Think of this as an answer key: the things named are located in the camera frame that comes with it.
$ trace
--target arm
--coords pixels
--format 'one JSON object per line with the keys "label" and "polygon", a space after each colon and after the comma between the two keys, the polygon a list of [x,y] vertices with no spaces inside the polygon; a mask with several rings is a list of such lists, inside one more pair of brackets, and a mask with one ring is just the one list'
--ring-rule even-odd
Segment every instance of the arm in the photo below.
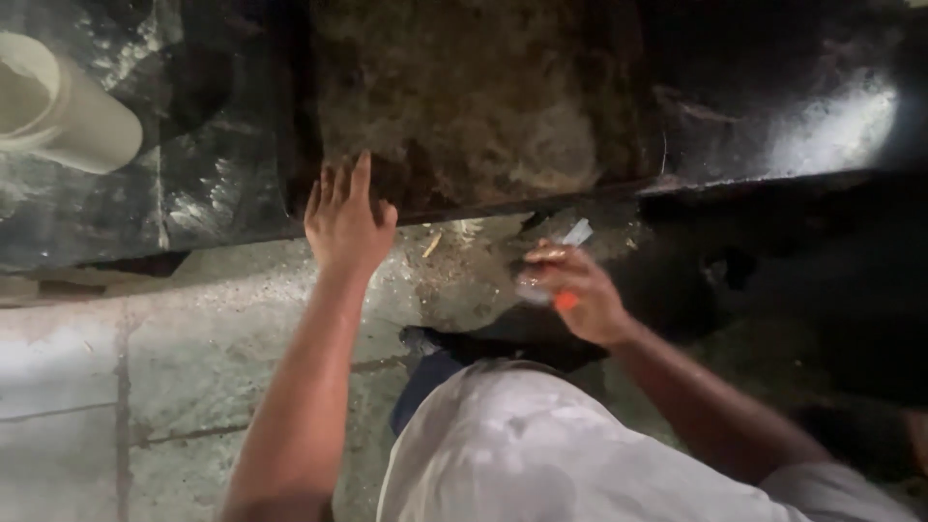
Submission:
{"label": "arm", "polygon": [[348,374],[367,283],[390,250],[396,209],[370,209],[370,154],[354,172],[324,169],[306,208],[318,278],[277,365],[232,474],[225,521],[315,520],[327,514],[339,476]]}
{"label": "arm", "polygon": [[559,310],[568,327],[609,350],[696,458],[750,484],[785,465],[831,460],[798,426],[629,316],[609,276],[582,251],[543,245],[525,259],[534,264],[522,274],[526,282],[579,297]]}

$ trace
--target hand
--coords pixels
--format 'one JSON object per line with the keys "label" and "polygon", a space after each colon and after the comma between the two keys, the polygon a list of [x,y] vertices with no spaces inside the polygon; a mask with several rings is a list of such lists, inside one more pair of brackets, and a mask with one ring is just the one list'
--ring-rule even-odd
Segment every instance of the hand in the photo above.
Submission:
{"label": "hand", "polygon": [[380,200],[381,222],[370,201],[370,151],[365,150],[348,175],[342,165],[333,174],[323,166],[306,205],[303,227],[320,273],[340,271],[370,279],[390,252],[396,232],[396,207]]}
{"label": "hand", "polygon": [[612,280],[584,251],[542,240],[524,259],[532,265],[519,276],[520,283],[576,297],[567,307],[555,306],[574,335],[600,346],[620,345],[633,336],[635,321]]}

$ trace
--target white t-shirt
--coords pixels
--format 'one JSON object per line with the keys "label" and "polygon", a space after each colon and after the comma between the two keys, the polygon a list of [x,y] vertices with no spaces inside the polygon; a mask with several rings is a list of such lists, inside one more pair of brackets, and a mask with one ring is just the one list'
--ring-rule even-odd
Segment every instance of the white t-shirt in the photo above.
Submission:
{"label": "white t-shirt", "polygon": [[381,522],[916,522],[838,464],[755,488],[622,425],[525,362],[459,372],[419,406],[390,455]]}

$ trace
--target wood chip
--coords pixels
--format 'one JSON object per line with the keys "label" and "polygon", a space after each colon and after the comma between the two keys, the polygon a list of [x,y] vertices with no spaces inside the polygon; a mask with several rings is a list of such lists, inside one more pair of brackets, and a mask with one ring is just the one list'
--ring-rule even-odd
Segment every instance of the wood chip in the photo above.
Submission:
{"label": "wood chip", "polygon": [[432,239],[432,244],[429,245],[429,248],[425,249],[425,253],[422,255],[422,258],[432,255],[432,252],[435,251],[435,247],[438,246],[438,242],[442,240],[442,233],[438,232],[435,234],[435,237]]}

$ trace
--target dark pants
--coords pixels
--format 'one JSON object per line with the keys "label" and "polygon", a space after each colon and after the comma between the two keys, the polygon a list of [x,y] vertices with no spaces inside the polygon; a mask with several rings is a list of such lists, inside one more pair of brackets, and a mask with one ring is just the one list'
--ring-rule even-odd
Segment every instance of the dark pants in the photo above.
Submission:
{"label": "dark pants", "polygon": [[393,430],[393,434],[399,437],[403,428],[409,424],[409,419],[412,419],[413,414],[419,409],[419,404],[422,404],[432,390],[463,369],[464,364],[452,359],[444,350],[423,357],[419,366],[409,376],[406,388],[390,413],[390,429]]}

